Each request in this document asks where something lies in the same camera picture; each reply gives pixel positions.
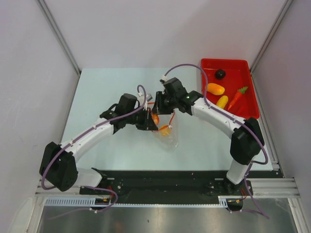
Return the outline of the clear zip top bag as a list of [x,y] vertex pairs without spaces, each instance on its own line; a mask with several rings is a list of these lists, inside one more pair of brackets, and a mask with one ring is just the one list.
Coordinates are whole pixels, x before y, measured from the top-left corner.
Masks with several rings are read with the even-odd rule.
[[168,115],[151,113],[152,120],[157,130],[152,131],[160,146],[167,151],[174,150],[178,146],[178,120],[175,110]]

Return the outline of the orange fake mango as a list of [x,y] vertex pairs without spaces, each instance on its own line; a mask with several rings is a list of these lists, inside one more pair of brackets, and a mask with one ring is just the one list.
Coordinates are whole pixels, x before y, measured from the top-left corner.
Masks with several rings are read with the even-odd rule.
[[206,91],[213,95],[220,96],[225,92],[225,88],[216,83],[209,83],[206,86]]

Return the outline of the yellow fake corn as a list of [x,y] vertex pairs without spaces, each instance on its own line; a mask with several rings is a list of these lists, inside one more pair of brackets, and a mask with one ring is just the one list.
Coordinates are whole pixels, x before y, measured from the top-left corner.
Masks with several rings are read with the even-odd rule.
[[223,95],[218,99],[216,106],[218,106],[221,109],[224,109],[227,103],[228,103],[228,96]]

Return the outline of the dark fake food piece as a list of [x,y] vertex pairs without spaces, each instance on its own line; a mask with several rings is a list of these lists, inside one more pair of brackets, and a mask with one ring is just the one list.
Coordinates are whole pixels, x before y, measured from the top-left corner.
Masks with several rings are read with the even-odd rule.
[[226,72],[223,69],[219,69],[215,72],[215,78],[221,80],[226,76]]

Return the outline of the red fake chili pepper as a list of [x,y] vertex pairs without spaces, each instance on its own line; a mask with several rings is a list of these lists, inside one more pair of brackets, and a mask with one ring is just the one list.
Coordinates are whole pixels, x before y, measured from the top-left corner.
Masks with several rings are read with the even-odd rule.
[[232,114],[236,115],[236,116],[240,116],[243,117],[243,115],[245,114],[245,112],[247,112],[247,106],[246,105],[240,105],[239,107],[237,107]]

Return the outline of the orange fake carrot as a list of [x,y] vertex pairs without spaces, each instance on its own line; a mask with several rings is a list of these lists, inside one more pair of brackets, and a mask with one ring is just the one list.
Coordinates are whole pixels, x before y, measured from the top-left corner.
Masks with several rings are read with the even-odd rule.
[[227,110],[229,111],[242,97],[242,95],[245,94],[246,90],[248,89],[248,86],[244,86],[237,90],[237,92],[234,94],[232,100],[230,101]]

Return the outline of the orange fake pumpkin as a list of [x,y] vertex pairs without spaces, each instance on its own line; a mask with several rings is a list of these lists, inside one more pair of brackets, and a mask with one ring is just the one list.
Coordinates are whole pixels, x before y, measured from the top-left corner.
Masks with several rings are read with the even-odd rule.
[[159,116],[156,114],[152,114],[152,120],[154,121],[155,125],[159,124]]

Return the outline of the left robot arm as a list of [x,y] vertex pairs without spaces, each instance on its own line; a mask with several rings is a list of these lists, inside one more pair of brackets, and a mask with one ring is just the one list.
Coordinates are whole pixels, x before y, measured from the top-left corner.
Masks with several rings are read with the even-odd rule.
[[95,123],[73,139],[60,144],[50,142],[44,150],[39,173],[44,190],[57,188],[61,192],[74,185],[90,186],[97,194],[107,190],[107,181],[95,168],[78,168],[77,162],[102,140],[114,135],[126,125],[134,125],[138,130],[156,131],[157,126],[148,107],[151,94],[136,97],[123,94],[118,103],[102,112]]

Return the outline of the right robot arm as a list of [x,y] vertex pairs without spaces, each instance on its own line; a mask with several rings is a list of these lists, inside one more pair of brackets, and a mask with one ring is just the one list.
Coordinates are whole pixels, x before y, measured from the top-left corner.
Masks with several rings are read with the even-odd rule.
[[177,109],[213,125],[231,140],[232,163],[224,178],[224,189],[230,195],[237,194],[254,162],[253,158],[260,152],[267,156],[258,120],[230,114],[209,103],[199,92],[187,92],[178,78],[162,78],[160,82],[164,89],[156,93],[153,114],[168,115]]

